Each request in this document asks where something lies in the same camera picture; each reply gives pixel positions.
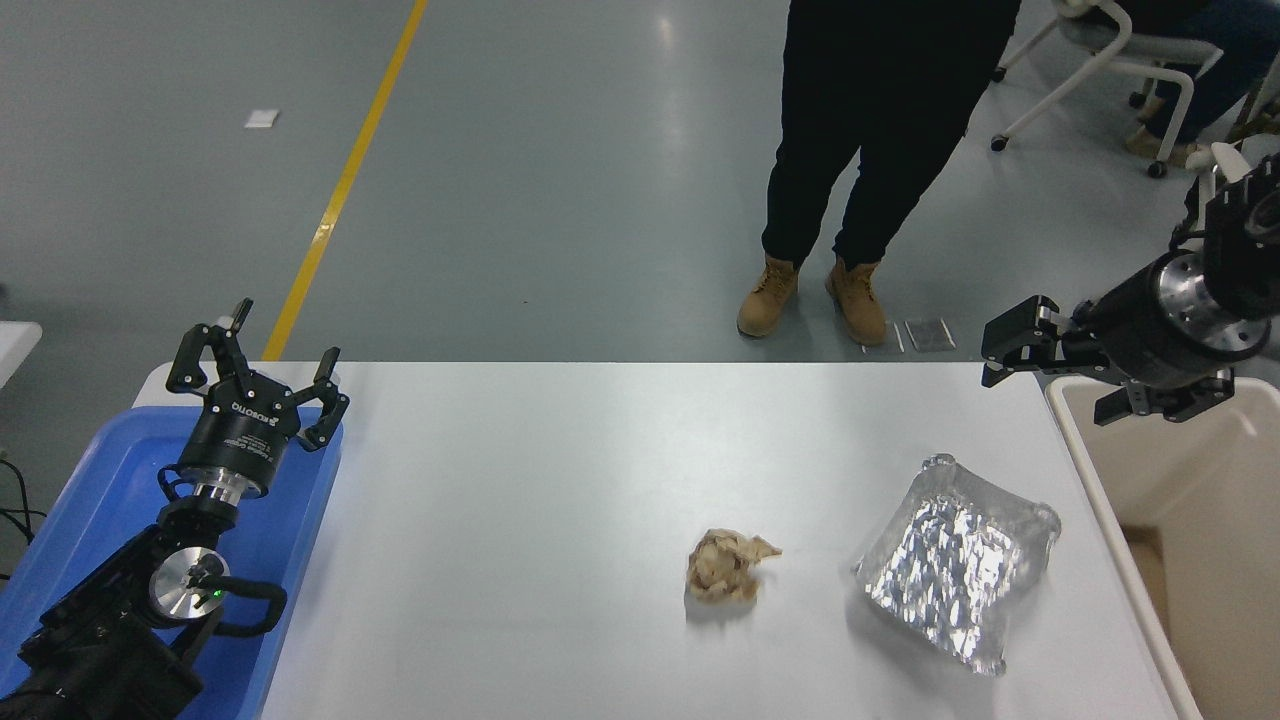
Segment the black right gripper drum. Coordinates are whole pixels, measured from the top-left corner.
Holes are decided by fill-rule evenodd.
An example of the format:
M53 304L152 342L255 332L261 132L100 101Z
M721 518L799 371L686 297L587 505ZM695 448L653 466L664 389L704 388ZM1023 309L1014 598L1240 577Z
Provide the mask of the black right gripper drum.
M1111 364L1133 380L1157 389L1189 386L1228 365L1220 351L1193 340L1161 301L1161 277L1198 266L1197 256L1161 256L1094 302L1085 314Z

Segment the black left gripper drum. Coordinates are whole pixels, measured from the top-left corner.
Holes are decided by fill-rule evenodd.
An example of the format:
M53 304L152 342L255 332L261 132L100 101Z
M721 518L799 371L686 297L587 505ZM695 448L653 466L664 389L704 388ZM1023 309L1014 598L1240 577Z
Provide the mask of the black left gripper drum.
M244 478L253 495L266 495L300 429L291 396L288 386L256 372L244 389L234 377L212 384L180 454L180 475L192 482L220 469Z

